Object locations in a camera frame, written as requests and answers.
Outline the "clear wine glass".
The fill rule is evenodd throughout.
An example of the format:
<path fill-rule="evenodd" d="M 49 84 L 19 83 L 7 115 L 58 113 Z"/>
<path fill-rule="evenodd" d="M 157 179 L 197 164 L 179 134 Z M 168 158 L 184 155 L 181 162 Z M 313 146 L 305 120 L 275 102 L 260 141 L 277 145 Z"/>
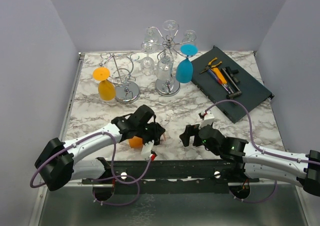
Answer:
<path fill-rule="evenodd" d="M 148 27 L 146 29 L 146 35 L 144 37 L 144 40 L 152 44 L 158 43 L 158 40 L 159 40 L 158 35 L 152 27 Z"/>
<path fill-rule="evenodd" d="M 140 66 L 143 69 L 149 69 L 151 72 L 155 70 L 155 61 L 150 57 L 151 54 L 156 52 L 156 47 L 153 42 L 144 41 L 141 44 L 141 51 L 145 57 L 140 61 Z"/>
<path fill-rule="evenodd" d="M 182 40 L 182 44 L 191 44 L 191 45 L 196 45 L 196 33 L 194 30 L 186 30 L 184 32 L 184 38 Z"/>
<path fill-rule="evenodd" d="M 170 53 L 162 53 L 156 66 L 156 77 L 159 80 L 166 81 L 170 78 L 173 68 L 173 56 Z"/>

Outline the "tall clear flute glass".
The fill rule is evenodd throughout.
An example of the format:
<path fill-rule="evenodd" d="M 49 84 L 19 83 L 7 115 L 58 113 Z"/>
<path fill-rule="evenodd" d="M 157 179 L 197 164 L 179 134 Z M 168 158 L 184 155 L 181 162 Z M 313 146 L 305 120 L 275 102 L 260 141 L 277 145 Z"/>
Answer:
<path fill-rule="evenodd" d="M 166 20 L 163 24 L 162 27 L 164 30 L 169 32 L 169 36 L 174 39 L 178 30 L 179 30 L 179 24 L 172 19 Z"/>

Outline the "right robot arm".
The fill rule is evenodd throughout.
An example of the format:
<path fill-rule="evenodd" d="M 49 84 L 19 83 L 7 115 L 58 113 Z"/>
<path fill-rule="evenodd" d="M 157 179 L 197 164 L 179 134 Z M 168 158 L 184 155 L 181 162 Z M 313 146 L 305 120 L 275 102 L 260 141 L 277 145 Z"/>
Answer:
<path fill-rule="evenodd" d="M 241 182 L 248 179 L 270 179 L 290 183 L 311 195 L 320 195 L 320 154 L 291 153 L 255 146 L 252 142 L 225 137 L 211 125 L 187 125 L 179 136 L 187 147 L 194 137 L 193 146 L 204 146 L 221 159 L 233 162 L 230 177 Z"/>

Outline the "blue plastic goblet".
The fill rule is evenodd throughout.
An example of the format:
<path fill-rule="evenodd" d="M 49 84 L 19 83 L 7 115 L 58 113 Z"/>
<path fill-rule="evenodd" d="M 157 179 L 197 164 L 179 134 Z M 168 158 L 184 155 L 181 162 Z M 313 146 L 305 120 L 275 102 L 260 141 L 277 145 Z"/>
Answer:
<path fill-rule="evenodd" d="M 196 55 L 198 49 L 193 44 L 185 44 L 181 46 L 180 50 L 185 59 L 177 66 L 175 77 L 179 83 L 188 83 L 192 79 L 194 70 L 189 58 Z"/>

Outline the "tall chrome glass rack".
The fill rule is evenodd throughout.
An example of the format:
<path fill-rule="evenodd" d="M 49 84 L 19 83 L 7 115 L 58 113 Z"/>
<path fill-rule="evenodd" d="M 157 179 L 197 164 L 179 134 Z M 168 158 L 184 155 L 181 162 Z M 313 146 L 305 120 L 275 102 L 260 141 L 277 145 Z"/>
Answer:
<path fill-rule="evenodd" d="M 162 27 L 167 32 L 166 35 L 155 26 L 146 29 L 141 50 L 146 55 L 157 52 L 157 65 L 153 67 L 156 75 L 155 89 L 159 95 L 170 97 L 179 92 L 181 83 L 191 81 L 193 70 L 189 58 L 198 52 L 195 46 L 197 36 L 193 30 L 187 30 L 182 42 L 175 42 L 180 29 L 179 24 L 169 19 L 162 24 Z M 184 60 L 180 63 L 180 68 L 177 68 L 181 70 L 178 72 L 178 77 L 175 77 L 172 72 L 175 56 L 178 55 L 184 57 Z"/>

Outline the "orange plastic goblet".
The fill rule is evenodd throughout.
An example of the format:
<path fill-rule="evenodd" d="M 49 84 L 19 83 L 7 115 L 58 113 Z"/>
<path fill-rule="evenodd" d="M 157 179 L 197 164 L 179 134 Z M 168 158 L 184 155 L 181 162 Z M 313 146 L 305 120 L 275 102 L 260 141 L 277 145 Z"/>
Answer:
<path fill-rule="evenodd" d="M 132 149 L 141 149 L 143 147 L 143 139 L 134 136 L 133 138 L 128 139 L 128 144 Z"/>

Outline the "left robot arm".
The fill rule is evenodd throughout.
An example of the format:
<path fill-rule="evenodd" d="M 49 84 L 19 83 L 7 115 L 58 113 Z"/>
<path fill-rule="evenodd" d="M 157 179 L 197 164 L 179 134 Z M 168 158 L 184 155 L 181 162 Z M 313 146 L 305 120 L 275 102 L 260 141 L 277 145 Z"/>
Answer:
<path fill-rule="evenodd" d="M 35 175 L 42 177 L 43 185 L 50 191 L 56 191 L 76 179 L 95 178 L 101 184 L 107 183 L 111 177 L 110 170 L 100 160 L 88 162 L 85 157 L 135 136 L 142 139 L 143 152 L 151 155 L 153 146 L 160 144 L 165 131 L 156 122 L 154 111 L 142 105 L 134 113 L 115 117 L 85 136 L 65 142 L 59 138 L 49 140 L 34 164 Z"/>

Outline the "small chrome glass rack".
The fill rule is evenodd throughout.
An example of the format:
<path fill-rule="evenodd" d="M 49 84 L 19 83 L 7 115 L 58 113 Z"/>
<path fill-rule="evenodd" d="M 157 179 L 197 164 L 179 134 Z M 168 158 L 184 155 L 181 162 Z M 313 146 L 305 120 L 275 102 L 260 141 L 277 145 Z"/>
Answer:
<path fill-rule="evenodd" d="M 103 60 L 100 66 L 106 66 L 107 63 L 113 62 L 115 71 L 112 73 L 111 82 L 115 86 L 115 100 L 122 104 L 133 103 L 138 100 L 140 96 L 140 88 L 136 84 L 136 78 L 133 76 L 134 62 L 139 60 L 139 56 L 133 58 L 136 53 L 109 53 L 103 52 L 100 54 Z M 117 64 L 117 59 L 125 59 L 129 61 L 131 68 L 120 67 Z"/>

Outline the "yellow plastic goblet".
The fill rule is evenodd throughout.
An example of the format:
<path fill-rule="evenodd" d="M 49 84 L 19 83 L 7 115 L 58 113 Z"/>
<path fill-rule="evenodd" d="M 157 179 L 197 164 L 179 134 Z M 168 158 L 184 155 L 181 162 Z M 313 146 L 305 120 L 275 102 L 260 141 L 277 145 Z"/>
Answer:
<path fill-rule="evenodd" d="M 110 71 L 105 67 L 98 67 L 93 71 L 92 77 L 94 80 L 99 81 L 98 93 L 100 98 L 104 101 L 113 100 L 116 96 L 116 90 L 114 85 L 108 81 Z"/>

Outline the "clear wine glass front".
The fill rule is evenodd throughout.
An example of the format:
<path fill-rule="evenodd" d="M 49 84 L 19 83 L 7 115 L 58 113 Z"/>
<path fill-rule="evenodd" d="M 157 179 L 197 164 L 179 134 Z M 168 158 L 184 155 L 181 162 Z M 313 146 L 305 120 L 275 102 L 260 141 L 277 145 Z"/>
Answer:
<path fill-rule="evenodd" d="M 144 41 L 141 44 L 141 51 L 145 57 L 140 61 L 140 66 L 143 69 L 149 69 L 151 72 L 155 70 L 155 61 L 150 57 L 151 54 L 156 52 L 156 47 L 153 42 Z"/>

